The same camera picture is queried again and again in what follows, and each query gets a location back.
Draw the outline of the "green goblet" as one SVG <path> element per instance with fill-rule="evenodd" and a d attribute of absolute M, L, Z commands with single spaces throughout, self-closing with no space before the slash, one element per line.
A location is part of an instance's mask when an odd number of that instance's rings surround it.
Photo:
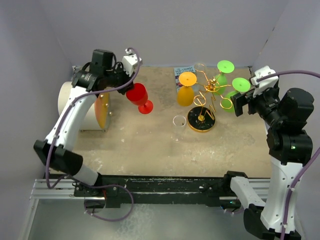
<path fill-rule="evenodd" d="M 250 90 L 251 84 L 250 82 L 243 77 L 237 77 L 232 80 L 231 83 L 233 87 L 233 91 L 227 93 L 223 99 L 220 101 L 220 106 L 226 112 L 232 113 L 235 111 L 234 105 L 231 101 L 231 97 L 238 94 L 238 93 L 245 93 Z"/>
<path fill-rule="evenodd" d="M 222 95 L 226 90 L 226 85 L 228 84 L 226 74 L 230 74 L 234 71 L 235 66 L 229 60 L 221 60 L 217 63 L 217 68 L 219 70 L 219 74 L 215 76 L 215 79 L 218 83 L 216 95 Z"/>

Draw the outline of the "red plastic goblet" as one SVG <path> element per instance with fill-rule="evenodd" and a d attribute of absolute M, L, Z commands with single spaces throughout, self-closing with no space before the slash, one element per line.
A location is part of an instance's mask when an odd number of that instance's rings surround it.
<path fill-rule="evenodd" d="M 142 83 L 135 83 L 133 89 L 126 92 L 127 99 L 138 107 L 141 114 L 149 114 L 153 110 L 153 103 L 148 98 L 148 93 Z"/>

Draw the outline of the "green goblet front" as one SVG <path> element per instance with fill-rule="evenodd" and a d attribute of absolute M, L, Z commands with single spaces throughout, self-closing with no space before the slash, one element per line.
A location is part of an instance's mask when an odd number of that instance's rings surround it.
<path fill-rule="evenodd" d="M 219 70 L 219 74 L 215 76 L 215 79 L 218 83 L 216 95 L 222 95 L 226 90 L 226 85 L 228 84 L 226 74 L 230 74 L 234 71 L 235 66 L 229 60 L 221 60 L 217 63 L 217 68 Z"/>

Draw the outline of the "gold wine glass rack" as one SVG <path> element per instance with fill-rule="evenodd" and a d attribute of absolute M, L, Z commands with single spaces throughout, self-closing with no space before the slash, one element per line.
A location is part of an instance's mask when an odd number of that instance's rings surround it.
<path fill-rule="evenodd" d="M 201 84 L 201 90 L 194 96 L 193 104 L 195 107 L 188 112 L 186 117 L 188 126 L 198 133 L 207 133 L 215 126 L 216 97 L 220 97 L 220 107 L 221 100 L 224 98 L 223 94 L 215 94 L 218 88 L 218 82 L 215 76 L 210 78 L 206 74 L 205 78 L 206 83 Z"/>

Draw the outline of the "orange plastic goblet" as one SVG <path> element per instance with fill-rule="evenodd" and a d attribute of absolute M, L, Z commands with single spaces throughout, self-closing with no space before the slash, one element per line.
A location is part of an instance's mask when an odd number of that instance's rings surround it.
<path fill-rule="evenodd" d="M 177 103 L 183 107 L 190 106 L 194 102 L 195 95 L 192 86 L 196 84 L 197 77 L 193 72 L 186 71 L 180 74 L 178 80 L 181 87 L 177 93 Z"/>

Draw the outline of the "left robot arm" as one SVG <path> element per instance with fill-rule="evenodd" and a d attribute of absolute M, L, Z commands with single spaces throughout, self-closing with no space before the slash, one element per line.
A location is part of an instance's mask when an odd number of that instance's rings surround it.
<path fill-rule="evenodd" d="M 95 49 L 91 61 L 73 77 L 68 100 L 52 130 L 44 140 L 36 140 L 33 148 L 45 166 L 49 189 L 50 169 L 62 172 L 85 185 L 91 196 L 103 191 L 103 177 L 86 166 L 83 157 L 73 152 L 82 122 L 101 94 L 117 91 L 122 95 L 133 88 L 142 59 L 129 47 L 121 61 L 112 51 Z"/>

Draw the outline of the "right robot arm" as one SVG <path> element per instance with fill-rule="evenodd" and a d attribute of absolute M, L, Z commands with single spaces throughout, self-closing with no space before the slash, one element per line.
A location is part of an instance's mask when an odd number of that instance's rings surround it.
<path fill-rule="evenodd" d="M 299 181 L 312 163 L 313 142 L 304 130 L 314 111 L 314 97 L 300 88 L 289 89 L 279 98 L 279 89 L 268 88 L 254 96 L 253 90 L 231 96 L 236 116 L 248 106 L 266 125 L 266 141 L 272 174 L 266 201 L 259 197 L 244 176 L 232 176 L 222 183 L 228 196 L 236 194 L 244 208 L 246 231 L 260 240 L 300 240 L 295 226 Z"/>

